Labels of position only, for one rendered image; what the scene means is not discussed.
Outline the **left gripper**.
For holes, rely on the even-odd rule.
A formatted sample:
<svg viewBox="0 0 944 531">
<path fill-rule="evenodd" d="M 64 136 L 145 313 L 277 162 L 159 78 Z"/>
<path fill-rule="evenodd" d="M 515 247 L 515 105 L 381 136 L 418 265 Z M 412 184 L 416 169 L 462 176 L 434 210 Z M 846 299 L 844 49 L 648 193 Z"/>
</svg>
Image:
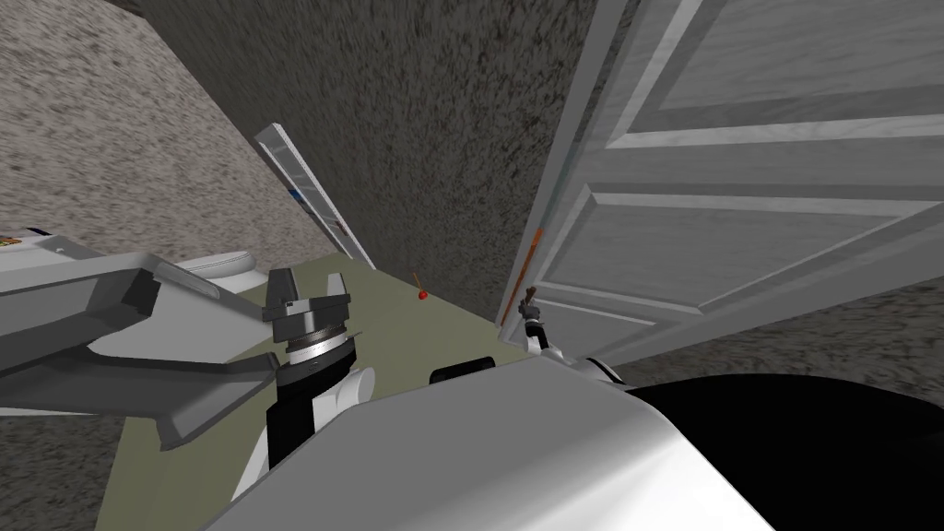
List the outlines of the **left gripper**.
<svg viewBox="0 0 944 531">
<path fill-rule="evenodd" d="M 291 268 L 268 273 L 262 318 L 271 324 L 275 343 L 298 342 L 312 336 L 320 340 L 346 331 L 351 297 L 340 273 L 328 274 L 324 297 L 299 300 L 296 278 Z"/>
</svg>

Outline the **white toilet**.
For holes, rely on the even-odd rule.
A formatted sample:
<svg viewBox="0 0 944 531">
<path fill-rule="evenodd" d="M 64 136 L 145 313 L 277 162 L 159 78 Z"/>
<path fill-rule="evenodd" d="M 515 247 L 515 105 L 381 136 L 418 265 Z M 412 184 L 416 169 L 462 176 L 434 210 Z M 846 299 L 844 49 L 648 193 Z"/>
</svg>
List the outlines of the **white toilet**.
<svg viewBox="0 0 944 531">
<path fill-rule="evenodd" d="M 258 288 L 267 282 L 267 275 L 256 267 L 256 259 L 245 251 L 214 254 L 176 265 L 232 293 Z"/>
</svg>

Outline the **white panel door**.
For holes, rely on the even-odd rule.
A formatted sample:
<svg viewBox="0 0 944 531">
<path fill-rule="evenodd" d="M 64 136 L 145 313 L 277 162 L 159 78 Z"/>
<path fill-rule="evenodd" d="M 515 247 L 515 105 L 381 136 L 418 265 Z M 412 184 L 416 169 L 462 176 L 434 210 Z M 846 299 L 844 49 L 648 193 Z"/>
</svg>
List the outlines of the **white panel door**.
<svg viewBox="0 0 944 531">
<path fill-rule="evenodd" d="M 944 0 L 607 0 L 497 316 L 618 365 L 944 277 Z"/>
</svg>

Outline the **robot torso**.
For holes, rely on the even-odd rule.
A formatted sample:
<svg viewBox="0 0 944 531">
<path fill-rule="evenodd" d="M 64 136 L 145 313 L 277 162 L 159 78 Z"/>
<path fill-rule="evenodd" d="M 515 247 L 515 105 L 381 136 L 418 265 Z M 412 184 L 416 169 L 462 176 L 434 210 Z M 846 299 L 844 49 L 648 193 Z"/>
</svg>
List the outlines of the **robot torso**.
<svg viewBox="0 0 944 531">
<path fill-rule="evenodd" d="M 528 358 L 351 407 L 200 531 L 773 531 L 654 407 Z"/>
</svg>

